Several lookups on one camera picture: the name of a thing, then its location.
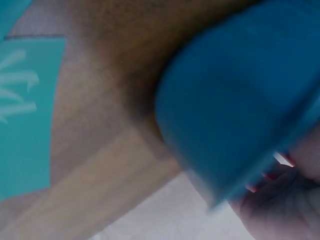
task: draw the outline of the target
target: light wood table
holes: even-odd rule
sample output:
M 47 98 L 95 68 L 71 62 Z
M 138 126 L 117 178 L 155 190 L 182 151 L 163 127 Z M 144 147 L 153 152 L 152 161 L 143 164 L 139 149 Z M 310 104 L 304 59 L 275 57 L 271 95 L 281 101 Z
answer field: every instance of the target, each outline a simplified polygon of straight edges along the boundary
M 67 38 L 52 187 L 0 203 L 0 239 L 85 240 L 174 177 L 153 117 L 161 72 L 192 35 L 249 2 L 35 0 L 10 36 Z

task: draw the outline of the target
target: teal paper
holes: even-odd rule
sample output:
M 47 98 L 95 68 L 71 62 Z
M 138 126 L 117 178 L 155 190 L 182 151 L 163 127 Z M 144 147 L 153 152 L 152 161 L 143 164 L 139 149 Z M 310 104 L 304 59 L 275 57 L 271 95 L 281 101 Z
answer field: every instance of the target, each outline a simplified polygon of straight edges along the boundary
M 0 0 L 0 41 L 31 2 L 32 0 Z
M 63 38 L 0 44 L 0 200 L 50 186 L 50 135 Z

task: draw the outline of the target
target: white surface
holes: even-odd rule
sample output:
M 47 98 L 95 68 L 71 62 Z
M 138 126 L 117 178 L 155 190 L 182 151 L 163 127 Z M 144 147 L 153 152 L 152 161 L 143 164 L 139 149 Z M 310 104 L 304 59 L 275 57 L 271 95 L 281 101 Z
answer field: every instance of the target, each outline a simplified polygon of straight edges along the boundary
M 184 173 L 89 240 L 253 240 L 228 205 L 208 212 Z

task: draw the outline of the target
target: skin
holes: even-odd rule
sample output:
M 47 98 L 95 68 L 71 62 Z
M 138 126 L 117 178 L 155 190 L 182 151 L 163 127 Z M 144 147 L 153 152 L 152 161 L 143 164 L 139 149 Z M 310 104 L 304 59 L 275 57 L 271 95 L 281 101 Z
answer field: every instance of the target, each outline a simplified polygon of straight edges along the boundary
M 286 158 L 230 205 L 256 240 L 319 240 L 320 124 Z

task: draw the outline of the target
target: blue plastic cup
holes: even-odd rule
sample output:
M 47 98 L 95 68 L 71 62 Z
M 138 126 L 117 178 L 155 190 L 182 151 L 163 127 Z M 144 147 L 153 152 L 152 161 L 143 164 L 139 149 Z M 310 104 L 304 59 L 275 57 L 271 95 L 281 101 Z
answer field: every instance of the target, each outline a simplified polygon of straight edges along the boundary
M 240 195 L 320 116 L 320 1 L 265 0 L 196 36 L 156 96 L 164 140 L 214 204 Z

